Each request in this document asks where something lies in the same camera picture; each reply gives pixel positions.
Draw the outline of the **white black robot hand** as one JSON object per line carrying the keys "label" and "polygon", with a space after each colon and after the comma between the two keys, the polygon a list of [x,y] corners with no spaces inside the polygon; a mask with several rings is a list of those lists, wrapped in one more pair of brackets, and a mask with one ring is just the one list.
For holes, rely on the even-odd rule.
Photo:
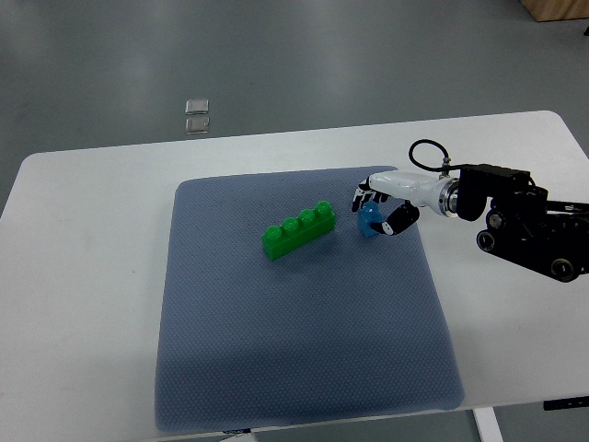
{"label": "white black robot hand", "polygon": [[429,207],[438,215],[456,216],[457,190],[458,178],[437,179],[399,170],[378,172],[358,185],[352,211],[358,212],[369,201],[381,204],[388,198],[402,200],[403,204],[383,217],[380,225],[372,224],[380,235],[395,236],[417,222],[421,207]]}

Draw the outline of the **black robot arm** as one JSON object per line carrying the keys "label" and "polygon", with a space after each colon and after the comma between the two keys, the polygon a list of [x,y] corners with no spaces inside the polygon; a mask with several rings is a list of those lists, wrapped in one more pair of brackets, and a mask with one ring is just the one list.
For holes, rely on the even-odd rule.
{"label": "black robot arm", "polygon": [[456,213],[485,217],[476,242],[490,255],[563,283],[588,273],[588,204],[551,201],[528,171],[461,167]]}

